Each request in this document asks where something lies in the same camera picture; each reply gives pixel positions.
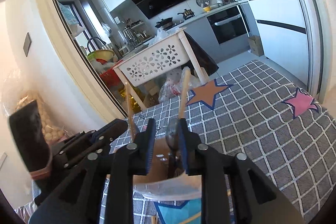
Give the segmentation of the black handled small spoon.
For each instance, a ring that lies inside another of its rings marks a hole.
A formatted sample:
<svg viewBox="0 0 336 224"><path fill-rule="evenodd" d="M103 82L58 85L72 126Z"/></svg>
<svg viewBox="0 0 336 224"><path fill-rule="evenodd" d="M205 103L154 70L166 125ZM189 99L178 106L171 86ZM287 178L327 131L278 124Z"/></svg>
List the black handled small spoon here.
<svg viewBox="0 0 336 224"><path fill-rule="evenodd" d="M179 168L179 143L177 133L178 118L171 118L166 129L166 143L170 149L167 178L173 178Z"/></svg>

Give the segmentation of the bag of puffed snacks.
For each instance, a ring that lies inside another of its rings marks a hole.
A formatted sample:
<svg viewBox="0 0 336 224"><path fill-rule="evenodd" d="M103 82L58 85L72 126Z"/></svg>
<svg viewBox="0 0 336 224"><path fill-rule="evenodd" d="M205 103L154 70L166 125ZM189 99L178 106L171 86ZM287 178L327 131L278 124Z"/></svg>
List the bag of puffed snacks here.
<svg viewBox="0 0 336 224"><path fill-rule="evenodd" d="M19 110L26 106L28 103L36 101L38 112L42 123L42 134L48 144L55 144L65 137L66 131L63 127L57 126L50 116L50 111L41 96L36 92L27 92L18 100L15 110Z"/></svg>

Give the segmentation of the pink star mat right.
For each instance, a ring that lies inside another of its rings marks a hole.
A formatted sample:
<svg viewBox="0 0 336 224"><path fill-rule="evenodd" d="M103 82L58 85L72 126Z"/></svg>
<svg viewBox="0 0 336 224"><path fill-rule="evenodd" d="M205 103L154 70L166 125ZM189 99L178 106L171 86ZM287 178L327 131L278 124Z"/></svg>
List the pink star mat right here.
<svg viewBox="0 0 336 224"><path fill-rule="evenodd" d="M294 96L283 101L284 104L291 107L293 119L299 117L307 110L319 112L318 106L315 104L315 99L300 88L296 88Z"/></svg>

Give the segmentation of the grey checkered tablecloth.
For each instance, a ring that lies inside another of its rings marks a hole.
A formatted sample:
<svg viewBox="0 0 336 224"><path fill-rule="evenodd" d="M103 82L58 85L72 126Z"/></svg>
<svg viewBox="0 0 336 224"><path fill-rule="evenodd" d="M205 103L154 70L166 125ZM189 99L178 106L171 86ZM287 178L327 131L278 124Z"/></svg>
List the grey checkered tablecloth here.
<svg viewBox="0 0 336 224"><path fill-rule="evenodd" d="M217 78L215 106L185 111L188 127L221 153L245 153L306 223L335 223L335 118L317 101L296 117L286 101L306 91L261 61Z"/></svg>

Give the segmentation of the white refrigerator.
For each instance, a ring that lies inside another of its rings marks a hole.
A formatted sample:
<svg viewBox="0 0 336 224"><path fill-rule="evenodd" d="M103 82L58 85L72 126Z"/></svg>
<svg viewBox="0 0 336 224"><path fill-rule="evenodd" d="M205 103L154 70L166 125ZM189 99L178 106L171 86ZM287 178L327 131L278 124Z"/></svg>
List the white refrigerator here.
<svg viewBox="0 0 336 224"><path fill-rule="evenodd" d="M248 3L265 56L307 85L309 50L299 0L248 0Z"/></svg>

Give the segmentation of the black built-in oven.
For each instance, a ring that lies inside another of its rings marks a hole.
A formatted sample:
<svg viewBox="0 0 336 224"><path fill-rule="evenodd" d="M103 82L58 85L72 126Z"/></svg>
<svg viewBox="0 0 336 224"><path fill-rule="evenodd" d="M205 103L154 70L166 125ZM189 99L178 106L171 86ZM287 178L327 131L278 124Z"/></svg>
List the black built-in oven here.
<svg viewBox="0 0 336 224"><path fill-rule="evenodd" d="M244 12L239 5L212 14L207 17L207 20L219 44L246 35L249 32Z"/></svg>

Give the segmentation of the cardboard box on floor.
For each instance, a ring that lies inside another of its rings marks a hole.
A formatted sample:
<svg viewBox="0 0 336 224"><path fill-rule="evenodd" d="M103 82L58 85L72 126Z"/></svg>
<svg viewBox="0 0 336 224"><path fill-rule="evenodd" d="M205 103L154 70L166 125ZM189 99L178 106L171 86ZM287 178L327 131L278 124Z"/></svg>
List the cardboard box on floor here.
<svg viewBox="0 0 336 224"><path fill-rule="evenodd" d="M251 52L256 56L264 55L263 45L261 43L260 36L252 35L248 38L248 43L251 49Z"/></svg>

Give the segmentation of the white perforated basket cart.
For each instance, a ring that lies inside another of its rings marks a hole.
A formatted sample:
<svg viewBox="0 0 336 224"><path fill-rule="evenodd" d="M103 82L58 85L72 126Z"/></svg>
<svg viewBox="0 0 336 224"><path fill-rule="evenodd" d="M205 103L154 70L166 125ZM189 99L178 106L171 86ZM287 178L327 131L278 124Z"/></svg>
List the white perforated basket cart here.
<svg viewBox="0 0 336 224"><path fill-rule="evenodd" d="M183 28L175 31L132 57L113 67L123 84L130 89L130 95L141 110L146 110L143 100L135 92L135 87L165 74L190 61L202 84L209 81L204 68L199 65L196 55Z"/></svg>

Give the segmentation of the blue star mat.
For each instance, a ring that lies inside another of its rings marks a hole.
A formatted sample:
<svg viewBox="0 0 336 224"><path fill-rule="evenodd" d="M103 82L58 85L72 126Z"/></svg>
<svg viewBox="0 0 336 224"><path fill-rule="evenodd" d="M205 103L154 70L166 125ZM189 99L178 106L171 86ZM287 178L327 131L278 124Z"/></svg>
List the blue star mat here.
<svg viewBox="0 0 336 224"><path fill-rule="evenodd" d="M176 205L166 203L154 203L161 223L180 223L181 221L201 212L201 199L177 202ZM190 222L201 223L201 217Z"/></svg>

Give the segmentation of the brown star mat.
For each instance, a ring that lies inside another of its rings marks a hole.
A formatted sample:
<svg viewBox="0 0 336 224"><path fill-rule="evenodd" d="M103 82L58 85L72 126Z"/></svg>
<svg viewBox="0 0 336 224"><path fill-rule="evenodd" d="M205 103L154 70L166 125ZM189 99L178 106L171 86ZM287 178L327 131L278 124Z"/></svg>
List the brown star mat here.
<svg viewBox="0 0 336 224"><path fill-rule="evenodd" d="M232 87L232 85L219 85L216 79L211 80L202 86L190 90L192 97L188 100L186 106L201 103L210 110L214 110L217 94L230 87Z"/></svg>

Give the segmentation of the grey wall switch plate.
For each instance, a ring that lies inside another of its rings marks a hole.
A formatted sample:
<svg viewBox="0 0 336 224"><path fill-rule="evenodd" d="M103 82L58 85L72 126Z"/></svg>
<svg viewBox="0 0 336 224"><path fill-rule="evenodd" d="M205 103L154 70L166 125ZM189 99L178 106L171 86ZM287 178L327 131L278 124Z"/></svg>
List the grey wall switch plate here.
<svg viewBox="0 0 336 224"><path fill-rule="evenodd" d="M31 40L30 34L26 33L25 41L24 41L24 44L23 44L23 51L24 51L26 57L29 54L31 43L32 43L32 40Z"/></svg>

